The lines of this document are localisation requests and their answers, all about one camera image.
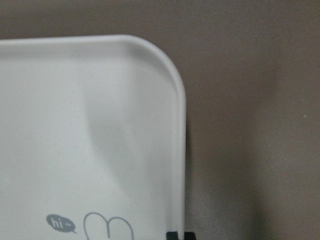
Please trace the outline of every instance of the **gray-brown background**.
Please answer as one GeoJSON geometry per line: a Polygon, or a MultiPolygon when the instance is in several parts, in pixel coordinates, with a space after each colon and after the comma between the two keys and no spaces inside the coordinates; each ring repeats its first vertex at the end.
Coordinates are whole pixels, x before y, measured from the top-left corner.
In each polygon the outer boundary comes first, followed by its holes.
{"type": "Polygon", "coordinates": [[[320,2],[2,0],[0,38],[130,34],[187,96],[186,229],[320,239],[320,2]]]}

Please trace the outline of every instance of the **speech bubble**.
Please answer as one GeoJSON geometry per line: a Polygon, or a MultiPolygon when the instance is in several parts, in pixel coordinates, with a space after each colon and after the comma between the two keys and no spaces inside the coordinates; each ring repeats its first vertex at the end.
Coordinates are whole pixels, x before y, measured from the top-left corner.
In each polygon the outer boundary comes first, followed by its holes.
{"type": "Polygon", "coordinates": [[[56,214],[50,214],[46,216],[46,221],[54,230],[57,230],[63,233],[73,232],[76,234],[75,224],[66,217],[59,216],[56,214]]]}

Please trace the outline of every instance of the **gray speech bubble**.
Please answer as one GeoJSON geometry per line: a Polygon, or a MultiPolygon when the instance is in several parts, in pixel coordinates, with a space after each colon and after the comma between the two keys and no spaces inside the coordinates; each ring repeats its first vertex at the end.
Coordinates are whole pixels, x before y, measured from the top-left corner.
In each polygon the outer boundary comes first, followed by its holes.
{"type": "Polygon", "coordinates": [[[57,230],[63,233],[73,232],[76,234],[75,224],[66,217],[59,216],[56,214],[50,214],[46,216],[46,221],[54,230],[57,230]]]}

